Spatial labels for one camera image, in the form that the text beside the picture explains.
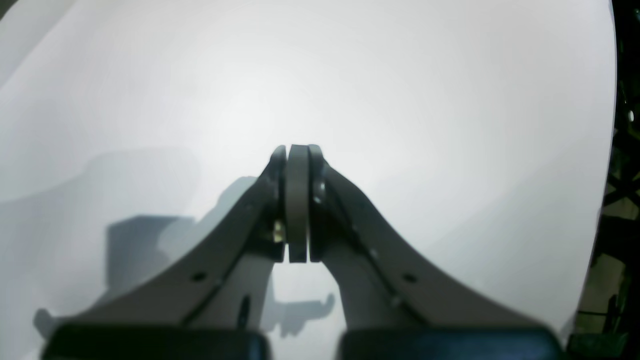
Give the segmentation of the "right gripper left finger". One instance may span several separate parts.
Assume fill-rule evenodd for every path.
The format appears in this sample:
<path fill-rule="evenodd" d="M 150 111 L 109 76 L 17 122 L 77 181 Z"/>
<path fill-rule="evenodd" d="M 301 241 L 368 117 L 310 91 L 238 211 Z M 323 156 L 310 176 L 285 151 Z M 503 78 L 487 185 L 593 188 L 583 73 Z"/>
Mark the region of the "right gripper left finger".
<path fill-rule="evenodd" d="M 284 214 L 286 147 L 223 219 L 168 269 L 65 321 L 44 360 L 270 360 L 259 331 L 272 268 L 285 255 L 274 240 Z"/>

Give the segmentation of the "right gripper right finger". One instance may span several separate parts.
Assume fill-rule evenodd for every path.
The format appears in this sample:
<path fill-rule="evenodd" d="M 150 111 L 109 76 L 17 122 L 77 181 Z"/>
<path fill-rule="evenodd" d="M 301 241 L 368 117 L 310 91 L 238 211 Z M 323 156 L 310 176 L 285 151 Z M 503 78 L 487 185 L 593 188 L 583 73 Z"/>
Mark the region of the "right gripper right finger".
<path fill-rule="evenodd" d="M 564 360 L 555 335 L 432 264 L 317 145 L 299 147 L 309 260 L 338 284 L 339 360 Z"/>

